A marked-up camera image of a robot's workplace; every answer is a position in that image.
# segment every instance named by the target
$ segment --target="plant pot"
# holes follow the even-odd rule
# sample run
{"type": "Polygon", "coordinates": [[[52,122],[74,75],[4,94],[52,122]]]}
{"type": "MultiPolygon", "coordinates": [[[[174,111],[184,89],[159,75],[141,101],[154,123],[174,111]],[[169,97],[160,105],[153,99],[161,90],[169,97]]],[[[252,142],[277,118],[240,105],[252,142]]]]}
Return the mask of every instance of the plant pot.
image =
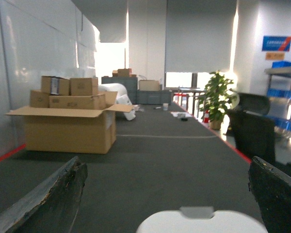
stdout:
{"type": "Polygon", "coordinates": [[[209,122],[209,127],[213,130],[220,130],[221,129],[221,120],[213,120],[209,122]]]}

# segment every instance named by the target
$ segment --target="blue sign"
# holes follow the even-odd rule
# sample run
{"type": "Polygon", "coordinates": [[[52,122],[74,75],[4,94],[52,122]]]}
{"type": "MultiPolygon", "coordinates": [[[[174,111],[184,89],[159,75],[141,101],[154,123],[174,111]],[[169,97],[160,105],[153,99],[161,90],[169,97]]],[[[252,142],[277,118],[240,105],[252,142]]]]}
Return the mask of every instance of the blue sign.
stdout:
{"type": "Polygon", "coordinates": [[[290,51],[291,36],[264,36],[262,51],[290,51]]]}

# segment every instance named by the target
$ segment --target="roller blind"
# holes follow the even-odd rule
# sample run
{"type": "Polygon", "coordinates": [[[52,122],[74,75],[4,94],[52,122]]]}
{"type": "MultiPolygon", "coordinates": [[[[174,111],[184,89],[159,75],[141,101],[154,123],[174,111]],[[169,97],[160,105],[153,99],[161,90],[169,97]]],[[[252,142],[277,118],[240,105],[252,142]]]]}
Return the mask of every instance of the roller blind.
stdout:
{"type": "Polygon", "coordinates": [[[236,0],[168,0],[166,72],[228,70],[236,0]]]}
{"type": "Polygon", "coordinates": [[[102,43],[126,41],[127,0],[72,0],[100,32],[102,43]]]}

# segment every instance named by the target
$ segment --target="orange sign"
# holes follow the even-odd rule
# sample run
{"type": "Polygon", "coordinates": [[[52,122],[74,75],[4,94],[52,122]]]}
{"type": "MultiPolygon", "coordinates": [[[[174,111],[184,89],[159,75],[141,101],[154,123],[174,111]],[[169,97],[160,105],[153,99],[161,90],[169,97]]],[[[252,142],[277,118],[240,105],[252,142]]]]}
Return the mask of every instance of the orange sign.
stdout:
{"type": "Polygon", "coordinates": [[[265,56],[266,60],[283,60],[285,59],[284,52],[267,52],[265,56]]]}

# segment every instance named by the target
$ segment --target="dark gray tabletop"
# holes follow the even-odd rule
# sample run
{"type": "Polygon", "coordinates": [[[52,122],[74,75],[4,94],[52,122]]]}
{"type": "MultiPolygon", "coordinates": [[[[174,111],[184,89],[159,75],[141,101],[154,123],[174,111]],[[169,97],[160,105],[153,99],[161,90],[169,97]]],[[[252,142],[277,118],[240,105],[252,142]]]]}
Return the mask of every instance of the dark gray tabletop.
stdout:
{"type": "Polygon", "coordinates": [[[162,210],[213,206],[261,221],[248,190],[249,164],[194,118],[143,105],[136,118],[117,119],[117,139],[105,155],[22,150],[0,163],[0,212],[75,155],[88,178],[74,233],[134,233],[162,210]]]}

